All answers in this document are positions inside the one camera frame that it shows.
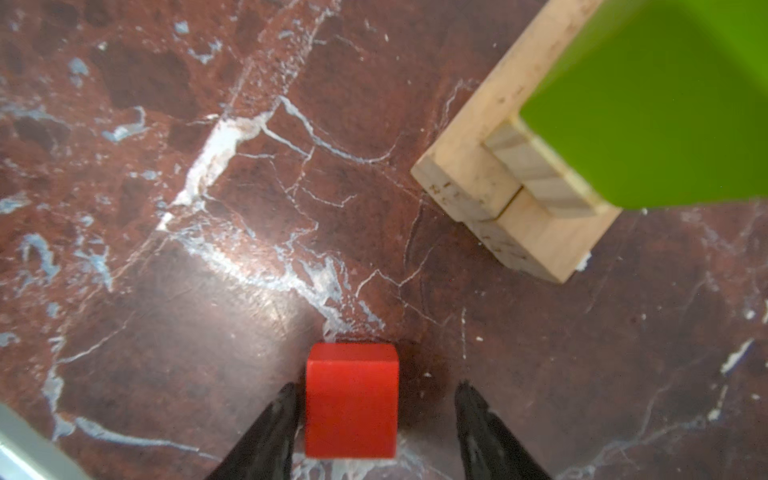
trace red cube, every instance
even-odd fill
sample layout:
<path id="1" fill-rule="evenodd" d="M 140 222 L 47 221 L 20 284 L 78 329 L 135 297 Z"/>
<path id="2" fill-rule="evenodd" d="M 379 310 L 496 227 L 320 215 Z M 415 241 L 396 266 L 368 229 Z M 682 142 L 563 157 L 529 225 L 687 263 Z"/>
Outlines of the red cube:
<path id="1" fill-rule="evenodd" d="M 399 370 L 392 345 L 315 345 L 306 361 L 306 456 L 394 458 Z"/>

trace wooden block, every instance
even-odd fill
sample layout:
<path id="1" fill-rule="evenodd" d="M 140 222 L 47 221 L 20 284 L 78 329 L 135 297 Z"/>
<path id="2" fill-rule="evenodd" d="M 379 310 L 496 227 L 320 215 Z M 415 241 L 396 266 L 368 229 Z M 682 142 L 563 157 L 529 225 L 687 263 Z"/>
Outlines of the wooden block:
<path id="1" fill-rule="evenodd" d="M 503 265 L 563 283 L 620 212 L 609 207 L 591 217 L 555 217 L 522 188 L 498 219 L 467 227 Z"/>
<path id="2" fill-rule="evenodd" d="M 479 144 L 470 161 L 457 165 L 452 175 L 431 160 L 429 151 L 411 169 L 411 175 L 455 221 L 498 216 L 520 190 L 520 182 L 488 150 Z"/>
<path id="3" fill-rule="evenodd" d="M 556 217 L 588 217 L 610 206 L 517 115 L 504 120 L 485 146 Z"/>
<path id="4" fill-rule="evenodd" d="M 520 110 L 601 3 L 547 2 L 416 163 L 413 176 L 455 220 L 496 218 L 518 192 L 518 180 L 482 142 L 505 118 Z"/>

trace table surface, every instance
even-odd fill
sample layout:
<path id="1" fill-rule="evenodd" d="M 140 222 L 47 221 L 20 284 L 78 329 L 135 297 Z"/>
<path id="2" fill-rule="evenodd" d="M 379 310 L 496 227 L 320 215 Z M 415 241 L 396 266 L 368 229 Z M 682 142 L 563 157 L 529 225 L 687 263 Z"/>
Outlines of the table surface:
<path id="1" fill-rule="evenodd" d="M 204 478 L 375 340 L 396 462 L 294 478 L 463 478 L 462 379 L 558 479 L 765 478 L 765 203 L 625 212 L 555 286 L 409 176 L 540 7 L 2 0 L 0 399 L 94 478 Z"/>

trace red marble countertop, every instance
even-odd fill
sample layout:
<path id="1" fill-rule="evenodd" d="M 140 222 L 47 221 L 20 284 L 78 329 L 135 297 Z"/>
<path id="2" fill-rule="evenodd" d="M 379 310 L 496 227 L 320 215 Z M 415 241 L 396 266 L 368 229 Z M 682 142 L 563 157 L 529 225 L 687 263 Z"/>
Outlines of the red marble countertop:
<path id="1" fill-rule="evenodd" d="M 463 478 L 464 378 L 558 479 L 765 478 L 765 203 L 625 212 L 554 286 L 409 175 L 540 6 L 0 0 L 0 399 L 94 478 L 204 478 L 371 339 L 397 461 L 294 478 Z"/>

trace wooden frame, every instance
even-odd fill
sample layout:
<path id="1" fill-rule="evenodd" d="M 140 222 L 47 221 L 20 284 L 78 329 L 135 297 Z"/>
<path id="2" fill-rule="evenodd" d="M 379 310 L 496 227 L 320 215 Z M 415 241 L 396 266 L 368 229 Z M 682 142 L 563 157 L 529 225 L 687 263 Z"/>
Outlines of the wooden frame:
<path id="1" fill-rule="evenodd" d="M 411 170 L 446 213 L 466 223 L 504 265 L 555 282 L 573 273 L 620 210 L 591 195 L 589 185 L 564 162 L 558 163 L 556 154 L 543 154 L 543 141 L 537 143 L 529 135 L 523 143 L 533 151 L 529 163 L 551 169 L 550 176 L 525 180 L 485 143 L 503 145 L 494 143 L 499 140 L 497 129 L 505 128 L 502 124 L 513 128 L 507 133 L 525 132 L 513 127 L 521 106 L 601 3 L 550 0 Z M 553 184 L 557 193 L 547 198 L 542 192 L 552 192 Z M 565 203 L 564 187 L 572 193 Z M 574 207 L 577 200 L 581 203 Z M 542 202 L 549 202 L 550 210 Z M 553 210 L 557 213 L 558 205 L 569 210 L 562 215 L 588 216 L 557 217 Z"/>

